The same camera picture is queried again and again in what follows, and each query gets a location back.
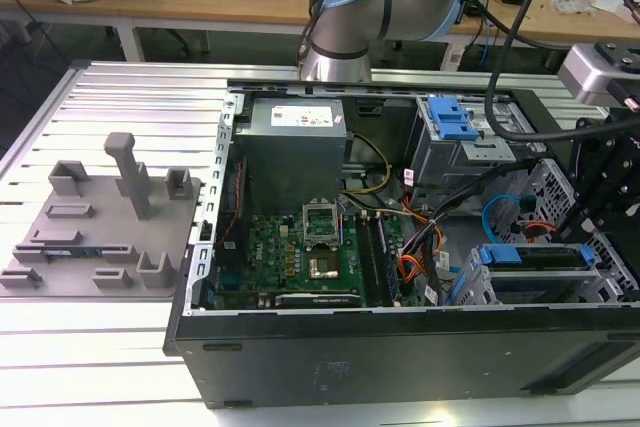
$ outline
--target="blue plastic latch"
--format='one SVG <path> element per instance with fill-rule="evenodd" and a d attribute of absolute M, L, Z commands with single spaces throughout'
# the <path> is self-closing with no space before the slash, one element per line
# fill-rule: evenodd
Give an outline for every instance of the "blue plastic latch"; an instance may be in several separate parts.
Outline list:
<path fill-rule="evenodd" d="M 518 249 L 509 244 L 484 245 L 479 249 L 480 259 L 485 265 L 497 264 L 521 264 L 522 259 Z"/>
<path fill-rule="evenodd" d="M 431 97 L 429 115 L 443 140 L 476 140 L 480 133 L 469 122 L 469 114 L 452 97 Z"/>
<path fill-rule="evenodd" d="M 456 282 L 456 285 L 454 285 L 453 289 L 451 289 L 451 293 L 447 297 L 447 300 L 444 301 L 444 305 L 451 305 L 451 302 L 453 302 L 453 299 L 456 298 L 456 295 L 458 295 L 458 292 L 460 292 L 460 289 L 462 288 L 462 286 L 466 281 L 467 281 L 467 274 L 463 273 L 458 279 L 458 281 Z"/>
<path fill-rule="evenodd" d="M 591 249 L 591 247 L 582 244 L 580 246 L 580 253 L 582 254 L 582 258 L 589 267 L 593 267 L 596 264 L 596 254 L 593 252 L 593 249 Z"/>
<path fill-rule="evenodd" d="M 491 251 L 489 247 L 485 245 L 478 250 L 478 254 L 480 254 L 480 260 L 484 265 L 491 264 L 493 262 L 493 257 L 491 257 Z"/>

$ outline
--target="table leg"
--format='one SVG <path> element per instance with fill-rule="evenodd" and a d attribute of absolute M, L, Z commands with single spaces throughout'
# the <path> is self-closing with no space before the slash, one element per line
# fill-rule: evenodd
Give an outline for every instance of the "table leg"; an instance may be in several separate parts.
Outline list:
<path fill-rule="evenodd" d="M 211 43 L 209 42 L 209 31 L 203 30 L 200 32 L 200 51 L 203 54 L 211 52 Z"/>
<path fill-rule="evenodd" d="M 460 67 L 460 61 L 462 61 L 462 54 L 464 53 L 465 42 L 452 39 L 447 44 L 447 50 L 444 52 L 442 63 L 440 64 L 440 70 L 446 70 L 449 72 L 456 72 Z"/>
<path fill-rule="evenodd" d="M 144 62 L 144 53 L 140 45 L 140 37 L 134 27 L 116 25 L 120 45 L 127 62 Z"/>

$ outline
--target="gray vertical peg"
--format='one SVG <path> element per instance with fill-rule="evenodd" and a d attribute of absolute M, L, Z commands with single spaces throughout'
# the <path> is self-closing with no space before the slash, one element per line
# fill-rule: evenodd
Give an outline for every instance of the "gray vertical peg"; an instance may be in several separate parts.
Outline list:
<path fill-rule="evenodd" d="M 133 157 L 135 143 L 128 132 L 111 132 L 104 143 L 104 151 L 115 159 L 138 219 L 145 220 L 149 213 L 149 198 Z"/>

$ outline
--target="motherboard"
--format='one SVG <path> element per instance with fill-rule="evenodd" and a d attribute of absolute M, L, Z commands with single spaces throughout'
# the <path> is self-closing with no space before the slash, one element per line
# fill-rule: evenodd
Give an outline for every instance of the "motherboard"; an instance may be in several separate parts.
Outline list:
<path fill-rule="evenodd" d="M 246 264 L 223 269 L 218 308 L 317 308 L 419 305 L 400 292 L 396 255 L 404 244 L 397 216 L 337 217 L 338 245 L 309 246 L 310 235 L 331 236 L 331 215 L 254 215 Z"/>

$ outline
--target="power supply label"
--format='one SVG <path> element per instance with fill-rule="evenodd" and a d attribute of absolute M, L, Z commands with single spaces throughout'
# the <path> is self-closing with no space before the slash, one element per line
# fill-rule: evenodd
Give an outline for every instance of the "power supply label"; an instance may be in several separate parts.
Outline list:
<path fill-rule="evenodd" d="M 333 127 L 331 107 L 276 105 L 271 110 L 273 127 Z"/>

